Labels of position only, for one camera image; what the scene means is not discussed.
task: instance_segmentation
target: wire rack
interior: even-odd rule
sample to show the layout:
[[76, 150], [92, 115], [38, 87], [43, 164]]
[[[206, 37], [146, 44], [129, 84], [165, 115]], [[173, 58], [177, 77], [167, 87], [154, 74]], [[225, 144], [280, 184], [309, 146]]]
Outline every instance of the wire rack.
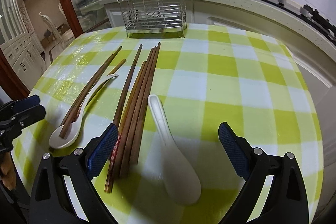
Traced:
[[185, 0], [118, 0], [127, 37], [133, 33], [178, 32], [186, 29]]

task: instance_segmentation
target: wire basket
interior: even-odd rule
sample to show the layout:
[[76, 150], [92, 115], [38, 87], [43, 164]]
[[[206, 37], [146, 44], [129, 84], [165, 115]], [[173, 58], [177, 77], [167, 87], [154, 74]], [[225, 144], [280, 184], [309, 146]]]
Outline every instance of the wire basket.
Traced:
[[127, 37], [133, 33], [178, 32], [184, 38], [185, 0], [118, 0]]

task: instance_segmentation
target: upside-down white spoon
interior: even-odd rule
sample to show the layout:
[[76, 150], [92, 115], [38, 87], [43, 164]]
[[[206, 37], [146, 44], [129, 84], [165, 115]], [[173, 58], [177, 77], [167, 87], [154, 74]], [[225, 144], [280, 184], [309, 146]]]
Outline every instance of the upside-down white spoon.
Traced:
[[170, 133], [159, 97], [149, 95], [148, 105], [160, 137], [163, 181], [167, 193], [179, 204], [193, 204], [201, 195], [200, 180]]
[[84, 109], [88, 104], [90, 98], [95, 94], [97, 90], [99, 90], [108, 80], [111, 78], [117, 77], [118, 74], [107, 75], [103, 79], [101, 79], [97, 84], [95, 84], [88, 95], [85, 97], [85, 100], [82, 104], [81, 110], [79, 112], [78, 118], [75, 122], [72, 122], [69, 126], [67, 134], [64, 139], [62, 139], [59, 134], [64, 125], [57, 128], [53, 134], [49, 138], [49, 146], [54, 149], [65, 148], [72, 145], [79, 135], [79, 131], [81, 129], [82, 120], [84, 116]]

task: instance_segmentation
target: wooden chopstick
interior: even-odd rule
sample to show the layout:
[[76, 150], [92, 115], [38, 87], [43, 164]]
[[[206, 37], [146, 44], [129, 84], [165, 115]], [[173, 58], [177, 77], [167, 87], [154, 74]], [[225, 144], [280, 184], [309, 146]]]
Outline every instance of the wooden chopstick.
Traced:
[[[112, 74], [116, 73], [117, 70], [118, 70], [118, 69], [119, 69], [125, 62], [126, 62], [126, 59], [124, 58], [124, 59], [121, 60], [121, 61], [119, 62], [119, 64], [116, 65], [116, 66], [113, 68], [113, 70], [111, 70], [107, 75], [112, 75]], [[95, 97], [95, 95], [96, 95], [97, 93], [98, 93], [98, 90], [91, 96], [90, 100], [89, 100], [87, 103], [91, 102], [91, 100], [93, 99], [93, 97]], [[83, 105], [83, 103], [82, 103], [81, 106], [79, 107], [79, 109], [78, 109], [78, 111], [77, 111], [77, 113], [76, 113], [76, 116], [73, 118], [72, 122], [75, 122], [75, 121], [77, 120], [77, 118], [78, 118], [78, 116], [79, 116], [79, 113], [81, 112], [82, 105]]]
[[125, 143], [126, 143], [126, 140], [127, 140], [127, 133], [128, 133], [131, 121], [132, 121], [132, 116], [133, 116], [135, 104], [137, 103], [137, 98], [138, 98], [138, 95], [139, 95], [139, 92], [140, 92], [140, 88], [141, 88], [141, 85], [142, 85], [142, 81], [143, 81], [145, 72], [148, 68], [148, 64], [150, 63], [150, 60], [152, 60], [154, 58], [153, 51], [154, 51], [154, 49], [152, 48], [148, 57], [147, 57], [147, 61], [145, 63], [145, 67], [144, 67], [144, 69], [141, 73], [138, 85], [135, 87], [134, 95], [133, 95], [133, 98], [131, 100], [130, 107], [129, 107], [129, 110], [128, 110], [128, 113], [127, 113], [127, 116], [126, 116], [125, 124], [124, 124], [123, 130], [121, 132], [120, 142], [119, 142], [119, 145], [118, 145], [118, 150], [117, 150], [117, 154], [116, 154], [115, 161], [114, 161], [114, 166], [113, 166], [112, 170], [110, 170], [110, 172], [108, 172], [108, 174], [107, 174], [106, 183], [105, 183], [105, 191], [107, 193], [111, 193], [112, 186], [113, 186], [113, 180], [119, 176], [121, 161], [122, 161], [122, 158], [123, 158]]
[[136, 123], [136, 129], [135, 129], [135, 133], [134, 133], [131, 156], [130, 156], [130, 159], [129, 159], [129, 164], [130, 165], [138, 163], [140, 145], [141, 145], [141, 138], [142, 138], [142, 132], [143, 132], [143, 125], [144, 125], [144, 122], [145, 122], [146, 111], [147, 111], [148, 96], [151, 93], [151, 88], [152, 88], [152, 83], [153, 83], [153, 78], [154, 78], [154, 72], [155, 72], [155, 68], [156, 68], [156, 63], [158, 61], [160, 46], [161, 46], [161, 43], [159, 42], [159, 44], [157, 45], [156, 55], [154, 57], [152, 69], [151, 69], [151, 72], [150, 72], [150, 77], [147, 81], [145, 93], [144, 93], [144, 96], [143, 96], [143, 99], [142, 99], [140, 113], [139, 113], [138, 121]]
[[122, 46], [120, 46], [104, 63], [101, 65], [101, 67], [97, 70], [97, 72], [92, 76], [92, 78], [89, 80], [89, 82], [86, 84], [86, 86], [83, 88], [83, 90], [80, 92], [76, 100], [74, 101], [73, 105], [70, 107], [68, 113], [64, 117], [61, 125], [64, 122], [64, 126], [59, 134], [61, 138], [65, 138], [67, 131], [69, 129], [69, 126], [76, 115], [78, 108], [84, 101], [86, 95], [90, 92], [96, 81], [103, 75], [104, 71], [107, 69], [109, 64], [112, 62], [112, 60], [115, 58], [115, 56], [120, 52]]
[[114, 118], [113, 118], [113, 124], [115, 124], [117, 127], [119, 127], [121, 114], [123, 112], [125, 100], [126, 100], [126, 97], [127, 97], [127, 92], [128, 92], [129, 86], [130, 86], [131, 81], [132, 81], [134, 69], [135, 69], [135, 66], [137, 65], [141, 49], [142, 49], [142, 44], [140, 44], [139, 49], [138, 49], [138, 51], [137, 51], [137, 53], [134, 57], [134, 60], [133, 60], [133, 63], [131, 65], [131, 68], [128, 72], [123, 90], [121, 91], [121, 95], [120, 95], [120, 98], [119, 98], [117, 109], [115, 110], [115, 114], [114, 114]]
[[[131, 93], [128, 97], [128, 100], [127, 100], [127, 104], [126, 104], [126, 107], [125, 107], [125, 110], [124, 110], [124, 114], [123, 114], [123, 117], [121, 119], [121, 122], [119, 124], [119, 128], [118, 128], [118, 132], [119, 132], [119, 135], [118, 135], [118, 139], [117, 139], [117, 142], [115, 143], [115, 146], [113, 148], [113, 151], [111, 152], [111, 155], [110, 155], [110, 164], [109, 164], [109, 168], [108, 168], [108, 174], [112, 175], [112, 169], [113, 169], [113, 166], [114, 166], [114, 161], [116, 159], [116, 155], [117, 155], [117, 150], [118, 150], [118, 145], [120, 143], [120, 136], [121, 136], [121, 132], [124, 128], [124, 125], [125, 125], [125, 121], [126, 121], [126, 117], [127, 117], [127, 113], [128, 113], [128, 110], [129, 110], [129, 107], [130, 107], [130, 104], [132, 102], [132, 98], [134, 96], [134, 92], [135, 92], [135, 89], [137, 88], [137, 85], [139, 83], [139, 80], [140, 80], [140, 77], [141, 77], [141, 74], [144, 70], [144, 67], [145, 67], [145, 64], [146, 64], [146, 61], [144, 61], [141, 65], [141, 68], [139, 70], [139, 73], [135, 79], [135, 82], [134, 82], [134, 85], [132, 87], [132, 90], [131, 90]], [[106, 180], [106, 183], [105, 183], [105, 192], [108, 192], [108, 189], [109, 189], [109, 183], [108, 183], [108, 180]]]
[[133, 113], [133, 116], [132, 116], [131, 125], [130, 125], [130, 128], [128, 130], [128, 135], [127, 135], [126, 145], [125, 145], [125, 149], [124, 149], [123, 159], [122, 159], [122, 162], [121, 162], [120, 174], [119, 174], [120, 177], [125, 177], [128, 174], [129, 159], [130, 159], [130, 155], [131, 155], [134, 133], [135, 133], [135, 129], [137, 127], [137, 121], [138, 121], [138, 117], [139, 117], [139, 113], [140, 113], [140, 108], [141, 108], [142, 101], [143, 101], [143, 98], [144, 98], [144, 92], [145, 92], [147, 83], [150, 80], [151, 72], [154, 70], [154, 67], [153, 67], [153, 65], [155, 65], [154, 60], [157, 57], [158, 53], [159, 53], [159, 48], [157, 48], [155, 53], [154, 53], [154, 58], [153, 58], [153, 60], [151, 60], [152, 63], [150, 63], [148, 65], [144, 80], [143, 80], [142, 85], [141, 85], [139, 96], [138, 96], [138, 99], [136, 101], [134, 113]]

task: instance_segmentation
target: green and white tablecloth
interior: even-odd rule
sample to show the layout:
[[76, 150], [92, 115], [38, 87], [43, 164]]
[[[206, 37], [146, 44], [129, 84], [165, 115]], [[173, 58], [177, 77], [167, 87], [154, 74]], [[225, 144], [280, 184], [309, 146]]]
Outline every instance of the green and white tablecloth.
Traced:
[[[323, 178], [321, 132], [310, 93], [286, 47], [272, 37], [200, 24], [189, 24], [184, 39], [163, 36], [127, 39], [121, 27], [83, 34], [52, 63], [31, 92], [40, 96], [46, 117], [23, 130], [13, 142], [15, 165], [28, 191], [48, 149], [49, 136], [100, 65], [123, 46], [105, 72], [126, 58], [117, 72], [119, 77], [88, 106], [89, 114], [77, 141], [54, 156], [85, 147], [91, 138], [103, 133], [113, 120], [140, 43], [143, 49], [133, 81], [151, 47], [160, 41], [151, 93], [159, 95], [171, 133], [199, 176], [202, 194], [195, 205], [187, 207], [167, 196], [161, 176], [159, 138], [148, 110], [139, 164], [129, 177], [115, 182], [112, 194], [104, 193], [108, 164], [93, 180], [117, 221], [217, 224], [244, 183], [218, 141], [218, 126], [223, 121], [252, 147], [261, 147], [270, 155], [283, 156], [288, 151], [295, 154], [312, 220]], [[250, 219], [261, 212], [271, 181], [269, 176]]]

